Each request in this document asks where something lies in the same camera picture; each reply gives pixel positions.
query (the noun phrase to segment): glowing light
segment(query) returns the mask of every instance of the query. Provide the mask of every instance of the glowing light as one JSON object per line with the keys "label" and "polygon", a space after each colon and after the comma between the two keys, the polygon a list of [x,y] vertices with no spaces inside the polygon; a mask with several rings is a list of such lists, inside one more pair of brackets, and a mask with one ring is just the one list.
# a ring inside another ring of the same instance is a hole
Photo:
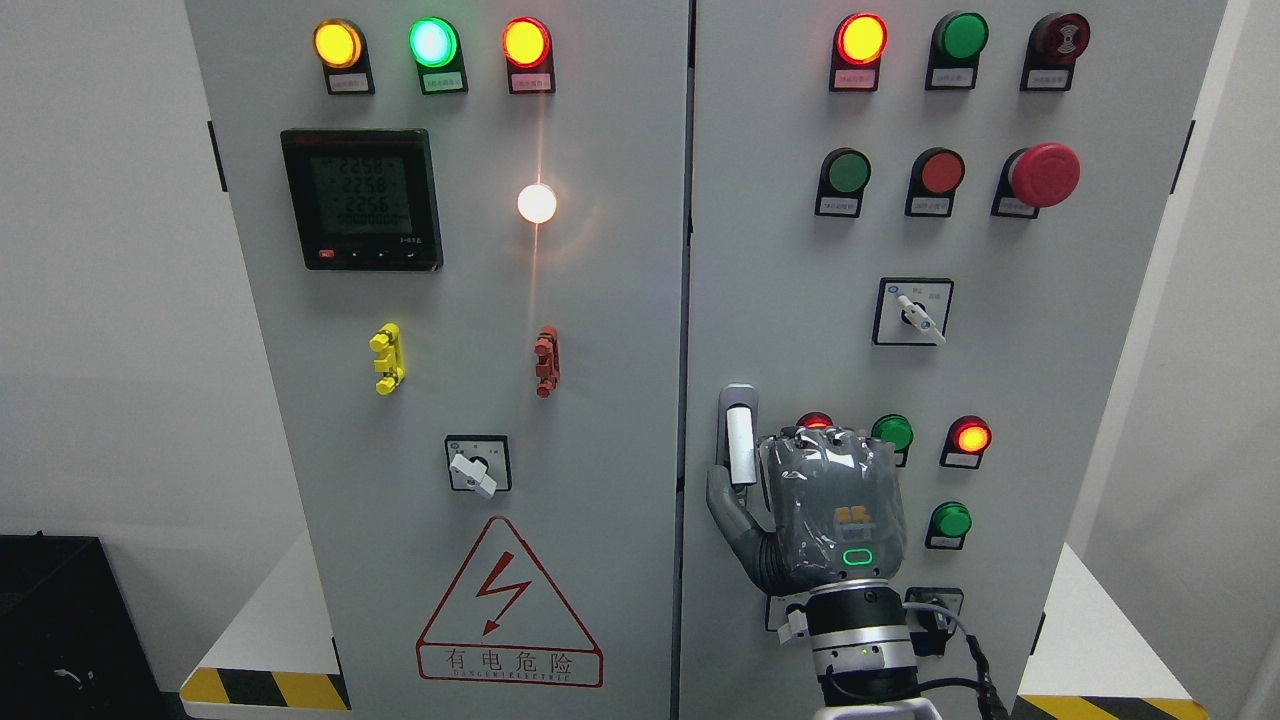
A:
{"label": "glowing light", "polygon": [[458,33],[440,18],[422,18],[408,31],[408,49],[426,68],[443,68],[458,54]]}
{"label": "glowing light", "polygon": [[518,68],[541,64],[552,51],[547,26],[534,18],[516,18],[502,31],[502,51]]}
{"label": "glowing light", "polygon": [[520,211],[520,217],[535,225],[552,219],[556,215],[557,204],[556,191],[540,182],[525,186],[525,190],[521,190],[516,197],[516,210]]}
{"label": "glowing light", "polygon": [[865,547],[851,547],[846,550],[841,557],[844,559],[845,565],[849,565],[850,568],[861,568],[863,565],[876,562],[876,555]]}
{"label": "glowing light", "polygon": [[320,61],[334,69],[355,65],[365,51],[360,31],[342,18],[330,18],[316,26],[311,35],[311,44],[315,46]]}
{"label": "glowing light", "polygon": [[964,452],[982,452],[991,445],[991,430],[986,425],[969,424],[956,433],[956,447]]}
{"label": "glowing light", "polygon": [[888,27],[879,15],[858,13],[845,18],[836,32],[836,50],[851,65],[869,65],[884,53]]}
{"label": "glowing light", "polygon": [[800,418],[796,424],[812,430],[820,430],[823,428],[829,428],[836,423],[831,419],[831,415],[827,415],[826,413],[809,413]]}

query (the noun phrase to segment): warning triangle sign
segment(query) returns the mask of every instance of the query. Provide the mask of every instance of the warning triangle sign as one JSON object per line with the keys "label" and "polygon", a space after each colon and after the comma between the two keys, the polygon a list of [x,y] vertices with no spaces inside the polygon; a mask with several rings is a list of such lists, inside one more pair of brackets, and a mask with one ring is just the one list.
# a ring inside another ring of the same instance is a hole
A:
{"label": "warning triangle sign", "polygon": [[428,680],[599,688],[604,653],[511,520],[489,519],[417,641]]}

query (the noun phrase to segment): red push button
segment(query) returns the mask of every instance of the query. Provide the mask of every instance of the red push button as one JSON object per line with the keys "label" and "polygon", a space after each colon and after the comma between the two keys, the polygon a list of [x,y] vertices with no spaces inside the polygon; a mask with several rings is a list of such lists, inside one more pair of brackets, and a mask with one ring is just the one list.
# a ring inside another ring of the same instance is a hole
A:
{"label": "red push button", "polygon": [[920,184],[934,195],[947,195],[960,187],[964,179],[964,160],[950,150],[940,150],[924,161]]}
{"label": "red push button", "polygon": [[1061,142],[1043,142],[1024,151],[1009,170],[1009,184],[1032,208],[1052,208],[1080,182],[1080,159]]}
{"label": "red push button", "polygon": [[1069,65],[1089,46],[1089,20],[1079,13],[1048,15],[1033,31],[1036,55],[1051,65]]}

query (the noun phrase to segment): red emergency stop button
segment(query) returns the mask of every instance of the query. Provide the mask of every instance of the red emergency stop button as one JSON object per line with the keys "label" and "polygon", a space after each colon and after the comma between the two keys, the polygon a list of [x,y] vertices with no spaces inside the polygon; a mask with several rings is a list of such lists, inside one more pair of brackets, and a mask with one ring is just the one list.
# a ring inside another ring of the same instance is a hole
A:
{"label": "red emergency stop button", "polygon": [[1024,150],[1009,169],[1014,196],[1032,208],[1052,208],[1075,192],[1080,158],[1061,142],[1042,142]]}
{"label": "red emergency stop button", "polygon": [[1079,13],[1055,13],[1036,23],[1032,47],[1051,65],[1069,65],[1089,46],[1089,20]]}

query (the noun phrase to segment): button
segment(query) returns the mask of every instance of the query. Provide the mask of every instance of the button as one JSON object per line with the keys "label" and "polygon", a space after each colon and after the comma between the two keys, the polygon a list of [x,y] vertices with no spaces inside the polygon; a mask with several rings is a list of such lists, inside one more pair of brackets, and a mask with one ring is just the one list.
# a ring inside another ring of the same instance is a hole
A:
{"label": "button", "polygon": [[1032,208],[1052,208],[1080,182],[1080,159],[1061,142],[1043,142],[1021,152],[1009,170],[1014,196]]}
{"label": "button", "polygon": [[991,31],[978,13],[951,13],[938,22],[933,41],[940,53],[951,60],[973,60],[987,46]]}
{"label": "button", "polygon": [[911,423],[906,418],[901,415],[884,415],[872,425],[872,437],[891,442],[899,452],[904,452],[908,447],[911,447],[911,441],[915,439],[915,430],[911,429]]}
{"label": "button", "polygon": [[840,192],[858,192],[872,177],[872,165],[867,156],[850,150],[836,158],[827,169],[827,179]]}
{"label": "button", "polygon": [[934,195],[948,195],[964,179],[964,160],[952,150],[937,150],[920,168],[920,184]]}
{"label": "button", "polygon": [[973,518],[963,503],[946,502],[933,511],[933,528],[942,537],[963,538],[973,529]]}
{"label": "button", "polygon": [[1032,47],[1050,65],[1070,65],[1089,46],[1089,20],[1079,13],[1057,13],[1036,23]]}

